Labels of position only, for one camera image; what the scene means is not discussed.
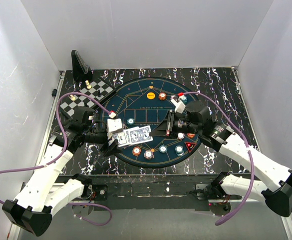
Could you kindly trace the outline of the blue chip stack top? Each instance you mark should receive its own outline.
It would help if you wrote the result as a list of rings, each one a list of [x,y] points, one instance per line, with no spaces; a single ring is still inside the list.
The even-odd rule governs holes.
[[[182,141],[184,139],[184,137],[185,137],[185,134],[182,133],[182,132],[179,132],[178,136],[177,136],[177,139]]]

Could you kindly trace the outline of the green chip stack bottom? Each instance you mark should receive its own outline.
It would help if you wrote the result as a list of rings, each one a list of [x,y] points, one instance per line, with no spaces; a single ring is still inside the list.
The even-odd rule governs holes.
[[[159,147],[159,152],[161,152],[161,153],[166,153],[166,152],[167,152],[167,147],[166,147],[165,145],[161,145],[161,146]]]

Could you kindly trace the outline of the green chip stack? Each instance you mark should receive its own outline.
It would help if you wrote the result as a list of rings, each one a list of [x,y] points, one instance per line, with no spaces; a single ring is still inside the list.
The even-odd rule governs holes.
[[[161,153],[166,153],[166,152],[167,152],[167,147],[166,147],[165,145],[161,145],[161,146],[159,147],[159,152],[161,152]]]
[[[178,156],[182,156],[184,154],[184,148],[181,145],[177,145],[175,147],[175,152]]]
[[[133,118],[129,118],[126,122],[129,126],[131,126],[131,125],[134,125],[135,120]]]
[[[182,95],[182,96],[180,96],[180,99],[181,99],[181,101],[184,103],[184,104],[186,104],[187,103],[187,97],[186,96],[184,96],[184,95]]]

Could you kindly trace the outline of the red chip stack bottom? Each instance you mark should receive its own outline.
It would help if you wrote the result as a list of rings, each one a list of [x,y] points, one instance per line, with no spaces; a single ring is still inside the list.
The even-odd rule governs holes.
[[[138,147],[138,146],[135,146],[135,147],[133,148],[133,150],[132,150],[132,154],[133,154],[134,156],[139,156],[139,155],[141,154],[141,148]]]

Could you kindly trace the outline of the blue backed playing cards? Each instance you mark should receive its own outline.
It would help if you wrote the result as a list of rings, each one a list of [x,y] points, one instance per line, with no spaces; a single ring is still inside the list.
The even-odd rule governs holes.
[[[149,125],[134,129],[130,128],[124,132],[128,137],[128,142],[131,145],[146,143],[153,140],[153,137],[150,136],[151,127]]]

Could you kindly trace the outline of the red chip stack top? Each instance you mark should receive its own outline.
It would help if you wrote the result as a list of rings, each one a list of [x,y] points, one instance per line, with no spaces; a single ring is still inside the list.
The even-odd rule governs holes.
[[[164,92],[161,92],[161,93],[159,93],[159,95],[158,95],[158,99],[160,100],[160,101],[164,101],[165,99],[166,99],[166,94],[164,93]]]

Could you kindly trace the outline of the green chip stack top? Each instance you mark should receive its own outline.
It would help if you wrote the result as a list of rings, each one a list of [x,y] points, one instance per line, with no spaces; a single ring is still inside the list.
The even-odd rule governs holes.
[[[184,95],[182,95],[182,96],[180,96],[180,99],[181,99],[181,101],[184,103],[184,104],[186,104],[187,103],[187,97],[186,96],[184,96]]]

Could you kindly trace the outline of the playing card deck box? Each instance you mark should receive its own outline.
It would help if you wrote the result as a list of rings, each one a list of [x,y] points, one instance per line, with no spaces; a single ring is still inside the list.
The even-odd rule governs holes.
[[[118,141],[118,146],[119,147],[124,147],[124,146],[129,145],[129,140],[126,137],[125,132],[123,132],[123,131],[122,132],[119,132],[119,133],[116,133],[116,134],[113,134],[112,135],[112,138],[114,140],[117,140]]]

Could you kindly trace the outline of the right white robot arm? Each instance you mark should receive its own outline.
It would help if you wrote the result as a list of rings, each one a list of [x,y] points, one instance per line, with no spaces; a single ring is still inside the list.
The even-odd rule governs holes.
[[[179,102],[169,110],[153,130],[152,137],[176,138],[179,133],[195,134],[202,144],[227,156],[257,177],[248,179],[221,173],[211,184],[212,194],[223,199],[227,195],[249,197],[264,202],[276,214],[288,217],[292,213],[292,169],[283,166],[253,147],[246,146],[242,137],[221,122],[212,120],[209,109],[200,101],[183,105]]]

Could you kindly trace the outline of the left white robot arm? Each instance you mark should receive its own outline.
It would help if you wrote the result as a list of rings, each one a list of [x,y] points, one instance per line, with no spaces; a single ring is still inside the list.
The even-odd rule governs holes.
[[[38,237],[46,232],[53,216],[72,200],[81,199],[89,203],[94,199],[106,198],[106,185],[94,186],[91,178],[79,173],[51,191],[78,148],[84,143],[106,143],[106,128],[93,127],[94,116],[93,109],[76,107],[71,118],[65,122],[65,132],[56,129],[41,160],[44,167],[36,169],[20,193],[13,200],[6,200],[2,206],[13,224]]]

